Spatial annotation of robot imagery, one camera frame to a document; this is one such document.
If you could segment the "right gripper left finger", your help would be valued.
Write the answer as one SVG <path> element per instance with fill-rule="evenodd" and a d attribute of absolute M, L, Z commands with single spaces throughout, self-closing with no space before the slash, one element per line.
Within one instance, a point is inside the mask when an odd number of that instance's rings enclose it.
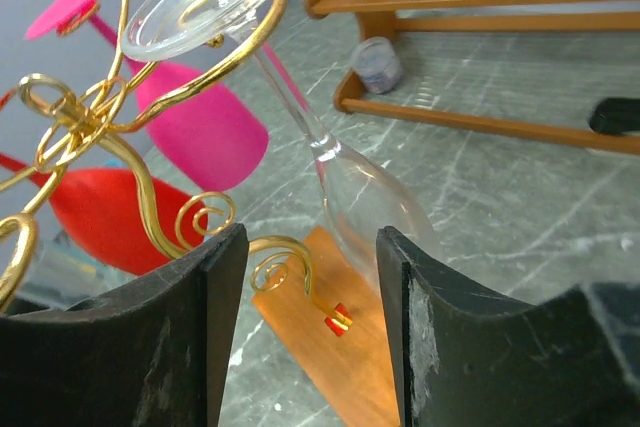
<path fill-rule="evenodd" d="M 214 426 L 248 258 L 234 224 L 65 311 L 1 319 L 5 426 Z"/>

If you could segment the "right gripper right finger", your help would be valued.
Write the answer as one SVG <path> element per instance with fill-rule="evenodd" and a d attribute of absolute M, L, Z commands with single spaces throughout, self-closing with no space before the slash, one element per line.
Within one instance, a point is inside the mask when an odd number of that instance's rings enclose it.
<path fill-rule="evenodd" d="M 638 424 L 637 285 L 579 284 L 530 305 L 393 227 L 376 249 L 402 425 Z"/>

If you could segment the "red wine glass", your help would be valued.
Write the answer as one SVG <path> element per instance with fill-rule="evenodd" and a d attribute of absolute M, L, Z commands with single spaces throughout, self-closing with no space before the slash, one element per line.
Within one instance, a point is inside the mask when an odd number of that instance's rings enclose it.
<path fill-rule="evenodd" d="M 171 242 L 179 209 L 190 199 L 183 191 L 152 177 L 160 226 Z M 137 185 L 128 168 L 72 170 L 49 198 L 56 218 L 71 239 L 98 261 L 137 276 L 169 262 L 148 238 L 141 220 Z M 191 206 L 181 221 L 181 232 L 193 247 L 204 235 L 192 225 L 202 201 Z"/>

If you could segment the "pink wine glass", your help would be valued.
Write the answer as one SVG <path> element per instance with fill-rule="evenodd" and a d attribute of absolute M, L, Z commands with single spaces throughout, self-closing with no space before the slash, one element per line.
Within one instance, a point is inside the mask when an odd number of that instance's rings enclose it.
<path fill-rule="evenodd" d="M 89 22 L 115 46 L 117 34 L 96 10 L 98 0 L 56 0 L 29 26 L 28 40 L 51 31 L 62 36 L 72 23 Z M 146 125 L 158 150 L 203 191 L 227 191 L 248 178 L 266 154 L 262 122 L 219 82 Z"/>

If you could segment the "frosted clear tall glass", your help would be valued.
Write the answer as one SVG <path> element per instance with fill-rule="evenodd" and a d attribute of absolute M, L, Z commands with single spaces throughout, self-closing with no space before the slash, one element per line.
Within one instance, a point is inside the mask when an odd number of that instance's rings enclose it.
<path fill-rule="evenodd" d="M 329 233 L 348 263 L 379 286 L 377 233 L 394 227 L 431 257 L 441 244 L 417 199 L 383 167 L 339 141 L 319 120 L 267 42 L 259 39 L 257 8 L 286 0 L 146 0 L 120 36 L 123 53 L 161 61 L 193 50 L 218 34 L 253 47 L 265 78 L 306 137 L 322 192 Z"/>

